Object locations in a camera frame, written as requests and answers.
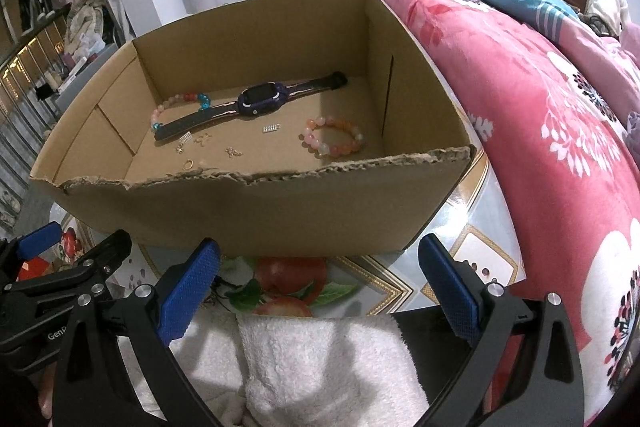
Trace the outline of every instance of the black watch strap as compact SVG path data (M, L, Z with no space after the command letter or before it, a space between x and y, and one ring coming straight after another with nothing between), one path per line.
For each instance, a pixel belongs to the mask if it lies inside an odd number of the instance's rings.
M188 130L210 122L211 120L234 116L236 114L239 114L237 101L222 103L220 105L192 112L187 116L178 118L178 120L162 124L156 131L156 141L166 140L167 138L173 138L175 136L182 136Z
M335 73L329 74L328 76L323 76L322 78L306 80L305 82L300 82L299 84L287 86L287 90L289 91L288 99L292 100L294 98L299 98L300 96L313 94L319 91L338 89L339 87L345 86L346 83L347 77L344 75L344 73L335 71Z

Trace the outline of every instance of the white towel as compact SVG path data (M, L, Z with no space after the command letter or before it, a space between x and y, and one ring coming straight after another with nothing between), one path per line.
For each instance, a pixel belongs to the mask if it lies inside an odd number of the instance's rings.
M411 427L428 408L390 315L236 322L204 307L170 348L225 427ZM143 408L163 417L129 339L120 351Z
M390 315L238 315L247 407L262 427L410 427L428 403Z
M160 418L158 403L133 352L128 338L119 339L120 352L127 366L140 405ZM225 427L257 427L246 410L242 388L247 370L236 316L202 307L183 338L173 341L170 349L198 395Z
M617 36L631 22L626 0L597 0L589 6L587 15L600 17Z

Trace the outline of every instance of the smartwatch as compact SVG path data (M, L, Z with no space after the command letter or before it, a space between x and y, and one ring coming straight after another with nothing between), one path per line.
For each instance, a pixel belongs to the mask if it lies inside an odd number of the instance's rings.
M156 141L181 136L203 124L235 116L260 116L279 110L284 104L308 94L338 89L347 84L344 73L336 71L329 76L306 80L292 86L267 82L245 89L234 102L222 103L188 114L178 120L162 124L156 130Z

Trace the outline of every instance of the metal pin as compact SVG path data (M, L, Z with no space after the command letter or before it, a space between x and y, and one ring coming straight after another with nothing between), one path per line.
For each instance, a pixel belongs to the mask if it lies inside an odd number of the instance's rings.
M78 297L78 304L80 304L81 306L87 306L87 304L89 304L91 302L91 295L89 295L88 293L83 293L81 296Z
M546 296L546 300L553 304L553 306L558 306L562 302L560 296L557 293L553 292L549 293L549 295Z
M136 297L145 298L151 293L151 286L142 284L136 288Z
M502 297L504 293L504 288L502 287L501 284L498 284L497 282L492 282L491 284L488 284L486 289L494 297Z
M193 138L193 136L191 136L190 132L183 134L178 140L178 147L175 149L175 152L182 154L184 152L184 144L186 144L191 138Z
M272 123L271 125L265 125L262 128L262 132L263 133L274 132L274 131L277 131L279 128L280 128L280 124L279 123Z

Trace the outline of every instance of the screw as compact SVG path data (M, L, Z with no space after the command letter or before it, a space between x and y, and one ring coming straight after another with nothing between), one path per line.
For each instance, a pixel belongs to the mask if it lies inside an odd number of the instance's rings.
M549 293L549 295L546 296L546 300L553 304L553 306L558 306L562 302L560 296L557 293L553 292Z
M504 288L502 287L501 284L498 284L497 282L492 282L491 284L488 284L486 289L494 297L501 297L502 294L504 293Z
M81 296L78 297L78 304L80 304L81 306L87 306L87 304L89 304L91 302L91 295L89 295L88 293L83 293Z
M136 297L145 298L151 293L151 286L142 284L136 288Z

